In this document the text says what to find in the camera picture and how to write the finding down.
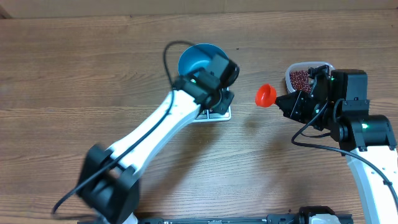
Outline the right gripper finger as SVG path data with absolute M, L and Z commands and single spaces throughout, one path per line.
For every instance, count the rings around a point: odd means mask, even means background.
M 295 91 L 287 95 L 278 96 L 275 100 L 277 106 L 294 106 L 303 97 L 301 91 Z
M 294 104 L 293 103 L 278 103 L 277 106 L 279 107 L 279 109 L 283 112 L 283 116 L 289 118 L 292 115 L 292 111 L 294 108 Z

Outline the red scoop with blue handle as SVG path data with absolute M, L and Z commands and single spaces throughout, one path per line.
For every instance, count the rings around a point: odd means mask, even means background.
M 275 103 L 276 98 L 276 89 L 272 85 L 267 83 L 262 85 L 258 89 L 254 101 L 257 106 L 268 108 Z

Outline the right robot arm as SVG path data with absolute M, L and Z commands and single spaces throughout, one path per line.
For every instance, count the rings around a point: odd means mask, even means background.
M 278 96 L 283 115 L 306 127 L 327 129 L 345 156 L 358 188 L 366 223 L 397 223 L 397 140 L 384 115 L 371 115 L 363 70 L 310 67 L 310 92 Z

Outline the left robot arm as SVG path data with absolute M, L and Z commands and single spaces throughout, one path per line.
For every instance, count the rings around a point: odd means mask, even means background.
M 88 151 L 77 195 L 106 223 L 136 223 L 139 179 L 153 158 L 203 111 L 225 114 L 234 98 L 228 90 L 239 66 L 216 54 L 206 67 L 179 76 L 162 104 L 134 131 L 104 148 Z

